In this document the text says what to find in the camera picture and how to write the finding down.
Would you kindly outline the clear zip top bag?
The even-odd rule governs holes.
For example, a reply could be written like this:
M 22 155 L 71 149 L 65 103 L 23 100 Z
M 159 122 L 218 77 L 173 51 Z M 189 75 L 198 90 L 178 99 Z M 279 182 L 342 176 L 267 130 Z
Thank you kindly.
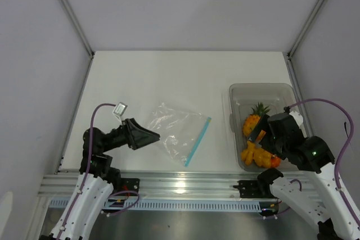
M 161 150 L 188 167 L 211 120 L 199 112 L 160 102 L 151 112 L 147 128 L 160 135 Z

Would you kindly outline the toy pineapple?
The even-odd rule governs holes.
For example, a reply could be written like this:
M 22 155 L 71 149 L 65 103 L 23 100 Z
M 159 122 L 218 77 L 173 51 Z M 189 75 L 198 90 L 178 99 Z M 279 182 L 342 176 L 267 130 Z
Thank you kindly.
M 265 106 L 262 102 L 258 102 L 258 104 L 252 108 L 251 114 L 246 118 L 242 126 L 243 135 L 245 137 L 249 137 L 250 133 L 254 130 L 260 118 L 269 112 L 269 106 Z

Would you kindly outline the yellow toy squash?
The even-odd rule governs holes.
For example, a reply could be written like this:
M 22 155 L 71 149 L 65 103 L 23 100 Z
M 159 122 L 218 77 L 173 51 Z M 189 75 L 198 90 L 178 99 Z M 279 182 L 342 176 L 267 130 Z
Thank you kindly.
M 258 167 L 267 169 L 272 167 L 272 154 L 262 148 L 258 148 L 251 141 L 247 141 L 247 148 L 241 152 L 241 160 L 247 166 L 255 162 Z

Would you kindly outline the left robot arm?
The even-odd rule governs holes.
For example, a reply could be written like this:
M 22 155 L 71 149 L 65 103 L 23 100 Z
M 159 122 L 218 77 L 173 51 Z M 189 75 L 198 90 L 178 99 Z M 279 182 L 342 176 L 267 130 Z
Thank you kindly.
M 128 146 L 137 150 L 160 140 L 158 133 L 125 119 L 118 128 L 104 133 L 90 126 L 83 134 L 83 158 L 73 194 L 50 234 L 41 239 L 88 239 L 95 221 L 111 195 L 138 195 L 127 188 L 119 169 L 111 167 L 107 151 Z

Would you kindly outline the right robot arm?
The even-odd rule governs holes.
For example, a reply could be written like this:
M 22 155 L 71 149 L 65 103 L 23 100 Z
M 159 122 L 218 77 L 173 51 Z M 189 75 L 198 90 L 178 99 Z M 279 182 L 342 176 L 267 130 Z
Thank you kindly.
M 317 231 L 318 239 L 359 239 L 359 209 L 335 174 L 335 157 L 327 143 L 317 136 L 306 137 L 287 112 L 263 115 L 249 141 L 255 142 L 261 132 L 265 133 L 259 142 L 262 149 L 294 165 L 310 190 L 270 168 L 257 177 L 258 193 L 290 207 Z

